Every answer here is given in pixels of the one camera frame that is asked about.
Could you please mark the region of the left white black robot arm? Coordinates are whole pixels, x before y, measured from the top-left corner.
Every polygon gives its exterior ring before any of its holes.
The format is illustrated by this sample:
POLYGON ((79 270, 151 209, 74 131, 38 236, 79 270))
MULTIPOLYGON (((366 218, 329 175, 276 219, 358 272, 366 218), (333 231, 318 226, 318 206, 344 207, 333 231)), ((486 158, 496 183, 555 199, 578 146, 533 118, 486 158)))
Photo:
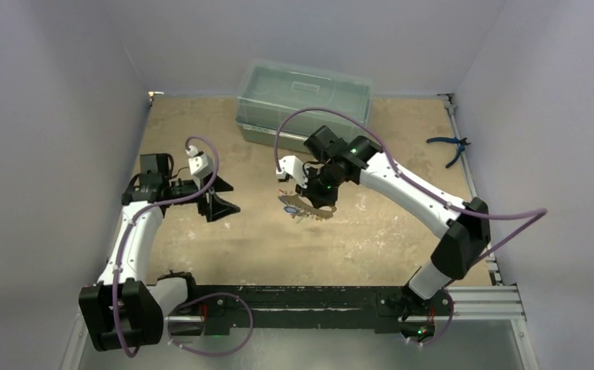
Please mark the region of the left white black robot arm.
POLYGON ((134 356, 138 348, 160 342, 165 318, 174 309, 191 315, 200 295, 189 272, 169 272, 147 286, 156 233, 171 206, 196 204, 199 215, 213 222, 240 212, 218 194, 233 187, 217 173, 219 159, 192 146, 187 151, 191 178, 175 178, 168 153, 144 154, 139 172, 122 194, 122 223, 106 267, 95 284, 79 293, 79 307, 94 348, 122 349, 134 356))

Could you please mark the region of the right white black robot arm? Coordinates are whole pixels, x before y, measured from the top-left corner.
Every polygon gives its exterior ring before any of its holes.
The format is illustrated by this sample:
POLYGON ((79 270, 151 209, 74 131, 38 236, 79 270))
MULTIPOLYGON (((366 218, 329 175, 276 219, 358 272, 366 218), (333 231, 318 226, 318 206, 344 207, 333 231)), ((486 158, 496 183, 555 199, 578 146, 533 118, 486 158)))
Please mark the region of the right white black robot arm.
POLYGON ((276 160, 279 181, 295 179, 295 193, 283 197, 297 214, 332 217, 340 186, 352 182, 391 200, 420 220, 437 238, 430 258, 414 272, 396 299, 386 300, 402 318, 432 312, 433 297, 463 279, 491 241, 488 206, 444 193, 406 170, 381 144, 366 136, 347 142, 322 126, 304 143, 313 161, 296 156, 276 160))

